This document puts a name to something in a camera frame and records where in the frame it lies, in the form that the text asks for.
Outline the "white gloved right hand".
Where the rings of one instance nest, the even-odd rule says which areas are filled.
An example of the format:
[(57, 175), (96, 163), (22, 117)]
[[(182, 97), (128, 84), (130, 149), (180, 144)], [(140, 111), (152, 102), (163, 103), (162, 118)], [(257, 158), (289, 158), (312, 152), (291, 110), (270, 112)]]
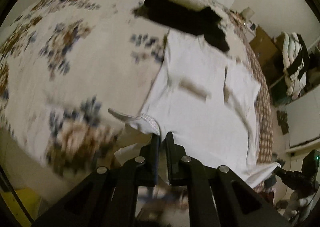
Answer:
[(298, 216), (300, 222), (306, 220), (311, 211), (311, 203), (315, 194), (310, 196), (305, 196), (298, 192), (294, 191), (289, 199), (289, 202), (286, 206), (283, 217), (286, 220), (291, 220), (293, 217)]

